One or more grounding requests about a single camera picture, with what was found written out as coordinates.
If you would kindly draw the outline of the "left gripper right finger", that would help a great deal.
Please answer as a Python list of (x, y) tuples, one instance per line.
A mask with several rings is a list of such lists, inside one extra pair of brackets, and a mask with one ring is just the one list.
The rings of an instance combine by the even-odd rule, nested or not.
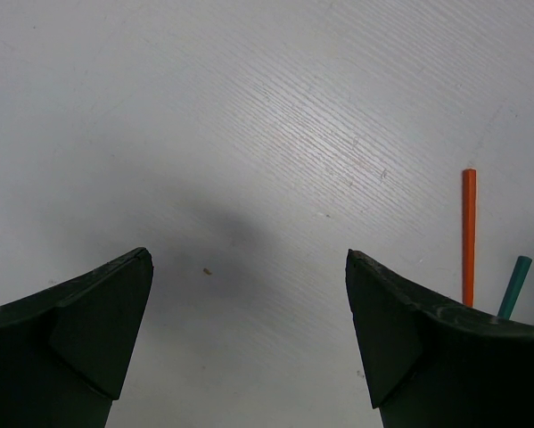
[(386, 427), (534, 427), (534, 325), (492, 316), (350, 251), (346, 289)]

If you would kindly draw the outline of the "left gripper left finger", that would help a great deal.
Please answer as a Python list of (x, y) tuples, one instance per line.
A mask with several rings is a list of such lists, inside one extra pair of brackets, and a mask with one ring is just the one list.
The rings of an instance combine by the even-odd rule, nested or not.
[(0, 427), (104, 427), (152, 287), (136, 248), (0, 306)]

